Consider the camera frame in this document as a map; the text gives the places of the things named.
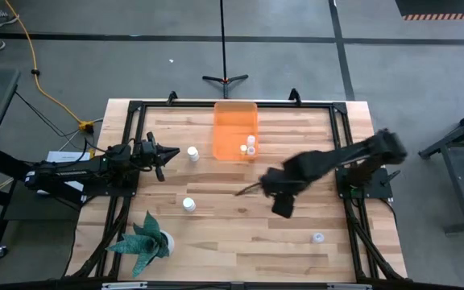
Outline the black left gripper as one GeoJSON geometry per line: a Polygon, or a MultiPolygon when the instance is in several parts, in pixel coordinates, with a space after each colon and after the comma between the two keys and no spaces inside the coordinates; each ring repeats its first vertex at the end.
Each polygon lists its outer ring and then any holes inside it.
{"type": "Polygon", "coordinates": [[[180,153],[178,147],[165,147],[155,141],[151,131],[147,132],[147,138],[134,145],[134,164],[142,172],[155,170],[158,181],[164,182],[165,177],[162,167],[180,153]]]}

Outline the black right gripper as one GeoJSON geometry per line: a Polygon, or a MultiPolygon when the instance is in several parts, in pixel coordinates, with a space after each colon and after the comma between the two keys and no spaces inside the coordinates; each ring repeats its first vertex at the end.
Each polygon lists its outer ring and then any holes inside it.
{"type": "Polygon", "coordinates": [[[255,194],[261,189],[265,197],[274,197],[278,194],[297,196],[299,194],[299,176],[286,168],[268,168],[259,178],[259,182],[241,189],[235,196],[255,194]]]}

